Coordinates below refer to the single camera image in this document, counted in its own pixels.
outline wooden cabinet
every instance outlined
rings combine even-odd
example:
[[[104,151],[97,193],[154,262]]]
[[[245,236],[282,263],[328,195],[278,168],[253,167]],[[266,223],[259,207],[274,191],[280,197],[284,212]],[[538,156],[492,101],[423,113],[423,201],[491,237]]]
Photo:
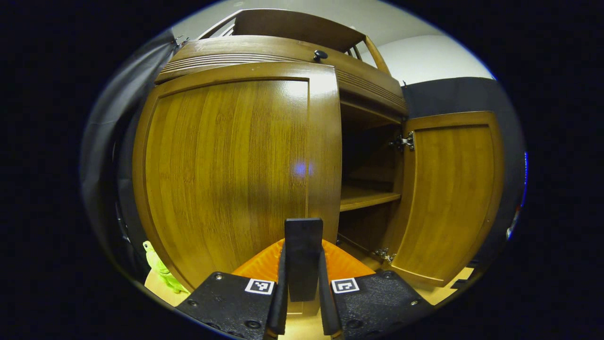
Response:
[[[290,15],[275,13],[284,22]],[[209,38],[213,27],[181,49],[141,115],[133,183],[160,258],[194,290],[283,238],[285,219],[320,217],[325,240],[339,235],[411,283],[445,286],[475,255],[498,209],[495,115],[408,120],[385,64],[346,55],[333,39],[325,42],[333,48],[317,45],[321,37],[293,39],[304,30],[268,36],[247,15],[225,36]],[[350,41],[363,39],[344,28]],[[315,50],[329,57],[314,60]],[[389,145],[409,132],[413,150]],[[318,305],[291,307],[316,314]]]
[[[335,242],[341,176],[335,71],[243,64],[156,87],[138,125],[133,183],[147,236],[191,290],[321,217]]]

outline orange soft gripper pad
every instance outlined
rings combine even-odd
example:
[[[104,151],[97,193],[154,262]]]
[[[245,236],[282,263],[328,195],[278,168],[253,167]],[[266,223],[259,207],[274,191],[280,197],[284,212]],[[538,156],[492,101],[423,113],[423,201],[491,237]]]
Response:
[[[285,239],[281,239],[265,248],[231,274],[245,278],[277,282],[279,258]]]
[[[325,250],[329,281],[356,278],[376,273],[335,244],[323,240],[322,245],[323,250]]]
[[[277,282],[279,258],[285,239],[277,241],[259,252],[232,274],[258,280]],[[355,278],[375,274],[371,268],[326,240],[321,242],[327,262],[327,277],[331,280]]]

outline wooden shelf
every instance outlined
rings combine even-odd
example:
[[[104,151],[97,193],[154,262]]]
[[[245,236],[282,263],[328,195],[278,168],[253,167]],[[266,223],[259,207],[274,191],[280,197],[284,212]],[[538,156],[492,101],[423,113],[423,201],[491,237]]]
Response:
[[[342,185],[340,212],[396,201],[400,194]]]
[[[357,105],[340,98],[340,111],[344,129],[366,130],[384,125],[398,125],[402,123],[400,117],[377,110]]]

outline wooden floor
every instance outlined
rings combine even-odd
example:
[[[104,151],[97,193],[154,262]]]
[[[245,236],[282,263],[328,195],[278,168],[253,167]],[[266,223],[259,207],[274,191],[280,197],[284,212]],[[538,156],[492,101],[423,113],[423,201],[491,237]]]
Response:
[[[175,293],[172,289],[168,288],[159,274],[151,270],[145,280],[145,287],[149,289],[153,294],[157,295],[158,298],[164,300],[170,305],[176,307],[181,304],[190,294],[185,292]]]
[[[352,246],[346,241],[342,241],[339,247],[373,270],[380,269],[382,265],[380,262],[374,260],[374,258],[370,257],[369,255],[359,250],[357,247]],[[416,290],[417,293],[419,293],[419,295],[422,296],[422,298],[424,298],[430,304],[435,305],[449,297],[449,295],[453,294],[457,289],[452,289],[451,286],[453,286],[453,284],[459,279],[466,280],[468,277],[470,277],[472,271],[474,271],[473,268],[466,267],[462,269],[461,272],[459,272],[457,276],[444,287],[434,287],[422,285],[419,283],[409,284],[411,285],[411,287],[413,287],[413,289]]]
[[[329,335],[323,335],[320,309],[315,316],[287,318],[285,334],[279,336],[279,340],[330,340],[331,338]]]

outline ceiling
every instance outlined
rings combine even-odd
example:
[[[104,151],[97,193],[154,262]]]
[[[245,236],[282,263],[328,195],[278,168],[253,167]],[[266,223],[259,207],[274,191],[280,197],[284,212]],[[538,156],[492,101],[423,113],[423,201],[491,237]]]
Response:
[[[376,46],[424,35],[445,35],[431,24],[399,7],[378,0],[226,0],[203,8],[174,25],[173,32],[183,41],[194,39],[215,23],[235,11],[246,8],[281,8],[330,19],[354,26],[366,34]],[[359,44],[359,52],[367,51]]]

